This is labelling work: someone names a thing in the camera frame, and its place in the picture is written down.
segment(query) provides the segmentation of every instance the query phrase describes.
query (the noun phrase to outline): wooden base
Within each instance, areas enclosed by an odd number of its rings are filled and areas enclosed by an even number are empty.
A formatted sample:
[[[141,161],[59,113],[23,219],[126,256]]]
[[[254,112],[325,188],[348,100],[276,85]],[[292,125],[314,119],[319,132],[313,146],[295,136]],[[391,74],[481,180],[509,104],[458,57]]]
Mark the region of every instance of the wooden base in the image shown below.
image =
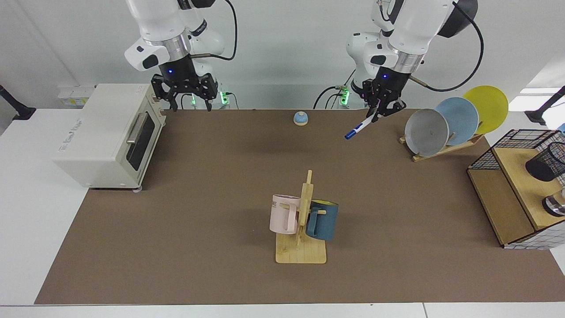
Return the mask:
[[[325,241],[306,235],[304,227],[293,235],[277,233],[275,259],[279,264],[325,264]]]
[[[537,150],[493,148],[493,153],[536,230],[542,230],[565,220],[565,217],[550,215],[541,205],[541,201],[546,196],[563,188],[559,181],[556,179],[550,182],[540,181],[526,170],[526,162],[539,154]]]
[[[457,145],[457,146],[445,146],[441,151],[439,151],[438,153],[434,154],[433,156],[430,157],[423,157],[419,154],[416,154],[415,156],[412,156],[412,161],[413,162],[418,162],[418,161],[422,161],[422,160],[426,160],[429,158],[433,158],[433,157],[437,157],[437,156],[441,156],[442,154],[446,154],[446,153],[450,153],[456,150],[460,150],[460,149],[464,149],[470,146],[475,145],[476,143],[479,142],[479,140],[481,140],[481,138],[484,135],[474,135],[471,139],[469,139],[469,141],[467,141],[466,143],[463,143],[461,145]],[[398,142],[401,144],[405,144],[406,143],[406,136],[402,136],[398,139]]]

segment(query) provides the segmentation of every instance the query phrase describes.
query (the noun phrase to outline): brown table mat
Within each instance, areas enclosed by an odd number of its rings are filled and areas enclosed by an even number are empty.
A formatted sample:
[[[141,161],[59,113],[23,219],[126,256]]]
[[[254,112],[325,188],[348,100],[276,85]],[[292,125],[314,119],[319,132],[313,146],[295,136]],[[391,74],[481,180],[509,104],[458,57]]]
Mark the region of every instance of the brown table mat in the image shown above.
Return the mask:
[[[90,190],[37,304],[565,301],[549,251],[508,251],[466,174],[488,145],[411,162],[404,110],[169,113],[144,190]],[[325,265],[275,263],[271,196],[338,202]]]

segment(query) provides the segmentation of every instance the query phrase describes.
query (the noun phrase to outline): wooden mug stand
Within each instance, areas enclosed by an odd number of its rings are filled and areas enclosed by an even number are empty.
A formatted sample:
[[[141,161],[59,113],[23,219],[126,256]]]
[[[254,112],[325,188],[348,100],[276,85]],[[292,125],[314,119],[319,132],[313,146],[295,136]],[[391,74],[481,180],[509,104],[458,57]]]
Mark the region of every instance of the wooden mug stand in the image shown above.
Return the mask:
[[[449,136],[449,140],[451,140],[451,138],[453,138],[454,134],[451,134]],[[476,143],[479,142],[479,140],[481,140],[481,138],[483,138],[484,134],[474,134],[473,137],[471,137],[467,142],[461,144],[461,145],[456,145],[456,146],[448,146],[446,145],[442,150],[440,150],[438,153],[434,154],[433,156],[430,157],[424,157],[421,156],[419,153],[417,153],[415,156],[412,156],[412,161],[413,162],[418,162],[418,161],[422,161],[422,160],[426,160],[429,158],[433,158],[433,157],[437,157],[437,156],[441,156],[442,154],[446,154],[446,153],[450,153],[456,150],[460,150],[460,149],[464,149],[470,146],[475,145]],[[406,144],[406,135],[400,137],[398,139],[398,142],[401,144]]]
[[[302,184],[296,234],[277,233],[275,259],[279,264],[324,264],[327,260],[325,241],[306,235],[306,221],[314,193],[311,181],[312,170],[308,170],[306,183]],[[324,214],[325,211],[320,210],[318,213]]]

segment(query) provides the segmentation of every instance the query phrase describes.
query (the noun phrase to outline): black wire basket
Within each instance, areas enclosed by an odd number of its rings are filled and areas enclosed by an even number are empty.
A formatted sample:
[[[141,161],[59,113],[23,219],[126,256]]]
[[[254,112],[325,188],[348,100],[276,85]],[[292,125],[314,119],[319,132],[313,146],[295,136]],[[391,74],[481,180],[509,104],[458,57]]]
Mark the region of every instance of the black wire basket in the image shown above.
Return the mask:
[[[565,143],[551,143],[526,162],[526,170],[541,181],[552,181],[565,173]]]

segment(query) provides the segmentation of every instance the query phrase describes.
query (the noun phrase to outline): oven window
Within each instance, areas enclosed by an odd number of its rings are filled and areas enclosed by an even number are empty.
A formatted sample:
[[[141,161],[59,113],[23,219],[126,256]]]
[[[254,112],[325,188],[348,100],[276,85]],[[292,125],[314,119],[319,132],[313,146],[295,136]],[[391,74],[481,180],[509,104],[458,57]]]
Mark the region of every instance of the oven window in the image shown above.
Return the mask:
[[[149,146],[149,140],[151,139],[154,130],[155,122],[153,122],[151,116],[147,116],[147,120],[141,130],[139,140],[135,144],[129,146],[126,159],[136,171],[139,171],[140,169],[141,161],[143,160],[147,146]]]

